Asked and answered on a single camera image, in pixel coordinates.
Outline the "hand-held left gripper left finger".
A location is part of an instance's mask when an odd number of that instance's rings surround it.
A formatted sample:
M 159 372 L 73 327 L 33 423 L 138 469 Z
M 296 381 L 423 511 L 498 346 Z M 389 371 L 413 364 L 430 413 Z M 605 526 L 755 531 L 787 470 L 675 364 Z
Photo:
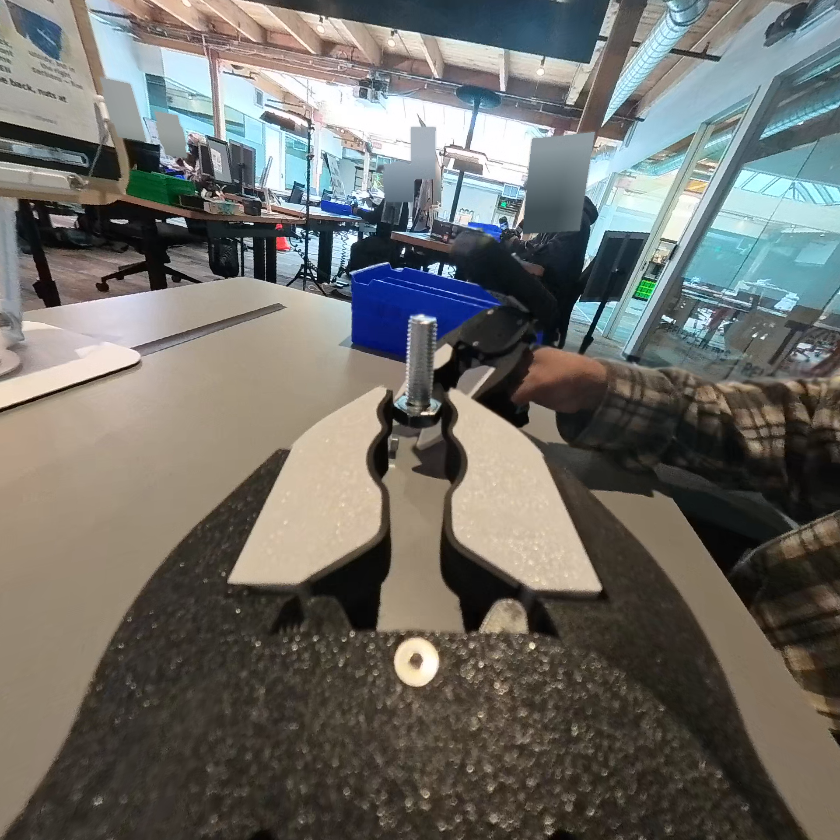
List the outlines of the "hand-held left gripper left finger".
M 274 592 L 377 590 L 391 567 L 384 487 L 392 391 L 376 386 L 291 447 L 227 582 Z

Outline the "printed instruction sign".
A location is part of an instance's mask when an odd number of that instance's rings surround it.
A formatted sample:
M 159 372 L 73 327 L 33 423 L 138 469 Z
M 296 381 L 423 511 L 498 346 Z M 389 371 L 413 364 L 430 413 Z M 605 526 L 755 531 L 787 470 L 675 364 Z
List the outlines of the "printed instruction sign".
M 81 2 L 1 2 L 1 120 L 72 140 L 98 139 Z

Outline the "large blue plastic bin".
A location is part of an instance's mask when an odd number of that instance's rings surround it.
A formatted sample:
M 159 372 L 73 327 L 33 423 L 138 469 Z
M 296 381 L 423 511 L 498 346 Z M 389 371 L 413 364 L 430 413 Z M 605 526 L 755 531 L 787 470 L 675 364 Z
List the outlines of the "large blue plastic bin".
M 436 318 L 443 338 L 480 310 L 497 301 L 476 284 L 418 269 L 381 264 L 353 273 L 351 336 L 357 349 L 404 361 L 408 320 L 414 314 Z

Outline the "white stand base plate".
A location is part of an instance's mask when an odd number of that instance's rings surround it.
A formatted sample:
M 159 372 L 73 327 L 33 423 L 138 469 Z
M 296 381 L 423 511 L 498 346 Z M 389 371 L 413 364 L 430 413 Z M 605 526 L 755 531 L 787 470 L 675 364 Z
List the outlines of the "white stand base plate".
M 24 321 L 24 340 L 2 337 L 1 411 L 127 371 L 141 354 L 120 344 L 54 325 Z

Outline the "green plastic bins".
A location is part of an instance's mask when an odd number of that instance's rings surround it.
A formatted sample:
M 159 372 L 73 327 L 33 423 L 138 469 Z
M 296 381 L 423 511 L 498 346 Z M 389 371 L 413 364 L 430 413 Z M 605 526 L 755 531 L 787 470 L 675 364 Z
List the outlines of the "green plastic bins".
M 160 172 L 132 170 L 126 194 L 144 201 L 180 206 L 181 196 L 197 195 L 194 182 Z

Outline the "wooden office desk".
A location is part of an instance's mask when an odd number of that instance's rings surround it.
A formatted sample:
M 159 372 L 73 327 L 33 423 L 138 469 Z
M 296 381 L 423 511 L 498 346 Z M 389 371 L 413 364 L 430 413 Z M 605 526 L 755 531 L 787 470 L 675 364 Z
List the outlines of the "wooden office desk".
M 121 196 L 110 205 L 111 209 L 120 208 L 135 215 L 139 220 L 151 219 L 156 222 L 170 217 L 180 217 L 185 220 L 205 223 L 206 235 L 209 238 L 262 239 L 265 241 L 262 259 L 255 263 L 257 279 L 277 282 L 277 250 L 276 226 L 282 224 L 284 228 L 301 228 L 303 230 L 304 209 L 300 210 L 290 205 L 279 205 L 274 213 L 261 215 L 247 215 L 245 213 L 205 213 L 182 206 L 144 201 L 131 196 Z M 318 268 L 320 279 L 324 285 L 332 283 L 333 239 L 341 230 L 357 228 L 363 224 L 361 219 L 341 219 L 330 217 L 311 209 L 311 241 L 310 260 Z M 293 279 L 287 287 L 294 287 L 301 283 Z

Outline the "person's right hand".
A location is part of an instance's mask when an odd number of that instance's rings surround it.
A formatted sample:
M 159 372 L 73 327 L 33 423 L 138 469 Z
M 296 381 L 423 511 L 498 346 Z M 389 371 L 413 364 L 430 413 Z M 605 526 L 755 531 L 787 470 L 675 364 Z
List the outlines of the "person's right hand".
M 560 414 L 592 413 L 602 402 L 608 382 L 602 362 L 538 347 L 523 355 L 510 398 L 518 406 L 534 403 Z

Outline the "black office chair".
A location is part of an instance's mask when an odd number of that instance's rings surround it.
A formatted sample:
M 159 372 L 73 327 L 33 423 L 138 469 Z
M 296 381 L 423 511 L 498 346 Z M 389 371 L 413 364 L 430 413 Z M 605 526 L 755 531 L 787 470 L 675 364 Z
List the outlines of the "black office chair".
M 150 289 L 160 291 L 167 288 L 167 278 L 175 284 L 183 281 L 200 284 L 199 279 L 186 275 L 171 266 L 169 250 L 185 245 L 205 244 L 206 238 L 196 235 L 188 227 L 151 219 L 116 224 L 112 220 L 101 223 L 99 234 L 109 243 L 121 243 L 133 247 L 143 254 L 143 260 L 120 266 L 110 274 L 102 276 L 95 287 L 99 292 L 109 292 L 111 280 L 122 280 L 138 274 L 146 274 Z

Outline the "black computer monitor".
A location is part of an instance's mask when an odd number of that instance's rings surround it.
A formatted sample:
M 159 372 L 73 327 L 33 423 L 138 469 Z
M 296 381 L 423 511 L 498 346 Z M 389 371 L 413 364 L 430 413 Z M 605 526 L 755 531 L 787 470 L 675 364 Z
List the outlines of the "black computer monitor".
M 256 150 L 237 141 L 206 137 L 198 144 L 199 171 L 223 192 L 251 196 L 256 187 Z

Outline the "black panel on stand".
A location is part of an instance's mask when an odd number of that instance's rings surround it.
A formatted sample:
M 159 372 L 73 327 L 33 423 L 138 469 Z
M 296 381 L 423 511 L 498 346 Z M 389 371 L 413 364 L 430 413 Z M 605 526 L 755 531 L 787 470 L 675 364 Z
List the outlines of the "black panel on stand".
M 579 303 L 597 303 L 595 314 L 586 331 L 578 354 L 585 354 L 595 339 L 595 330 L 606 305 L 619 302 L 630 281 L 637 262 L 644 252 L 649 233 L 607 231 L 598 251 L 583 272 L 585 285 Z

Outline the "black tripod stand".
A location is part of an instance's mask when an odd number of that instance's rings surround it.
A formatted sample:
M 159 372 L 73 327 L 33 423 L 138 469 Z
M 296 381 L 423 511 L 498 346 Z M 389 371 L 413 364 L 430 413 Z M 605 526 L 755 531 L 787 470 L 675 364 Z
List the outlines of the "black tripod stand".
M 282 115 L 287 119 L 287 131 L 289 133 L 294 133 L 296 136 L 303 137 L 307 145 L 306 181 L 302 199 L 302 205 L 304 206 L 303 258 L 301 266 L 297 271 L 297 274 L 294 276 L 293 280 L 300 281 L 301 289 L 303 291 L 309 291 L 310 287 L 315 287 L 315 289 L 319 291 L 324 297 L 328 298 L 331 296 L 331 291 L 328 288 L 326 288 L 324 282 L 321 281 L 319 269 L 310 260 L 310 241 L 312 232 L 310 195 L 312 187 L 312 162 L 314 157 L 312 147 L 313 122 L 306 113 L 298 114 L 296 112 L 284 111 Z

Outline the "person's right forearm plaid sleeve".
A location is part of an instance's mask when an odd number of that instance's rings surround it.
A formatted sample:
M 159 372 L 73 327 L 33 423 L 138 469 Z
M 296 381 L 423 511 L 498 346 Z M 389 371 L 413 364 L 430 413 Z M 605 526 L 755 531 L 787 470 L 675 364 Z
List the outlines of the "person's right forearm plaid sleeve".
M 625 469 L 683 469 L 763 496 L 800 523 L 838 513 L 838 376 L 715 382 L 605 362 L 594 409 L 557 413 L 563 440 Z

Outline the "metal stand pole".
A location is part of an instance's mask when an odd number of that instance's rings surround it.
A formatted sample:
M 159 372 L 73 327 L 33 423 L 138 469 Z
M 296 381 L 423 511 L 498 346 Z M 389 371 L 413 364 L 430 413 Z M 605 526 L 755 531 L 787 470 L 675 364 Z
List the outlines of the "metal stand pole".
M 23 297 L 19 276 L 17 203 L 1 198 L 1 333 L 2 348 L 24 341 Z

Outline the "silver hex bolt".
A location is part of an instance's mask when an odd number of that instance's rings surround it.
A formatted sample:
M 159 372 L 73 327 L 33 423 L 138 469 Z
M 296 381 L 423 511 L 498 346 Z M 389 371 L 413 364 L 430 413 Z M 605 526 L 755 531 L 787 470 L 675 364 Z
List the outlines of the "silver hex bolt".
M 394 418 L 404 427 L 430 427 L 438 419 L 440 401 L 434 396 L 436 344 L 436 318 L 412 315 L 407 325 L 406 381 L 393 403 Z

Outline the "black ceiling panel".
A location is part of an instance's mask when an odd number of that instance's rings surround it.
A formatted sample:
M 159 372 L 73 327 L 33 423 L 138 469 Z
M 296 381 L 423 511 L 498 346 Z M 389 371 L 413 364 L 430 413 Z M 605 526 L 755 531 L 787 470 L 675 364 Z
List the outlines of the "black ceiling panel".
M 592 59 L 608 1 L 265 1 L 345 22 L 577 63 Z

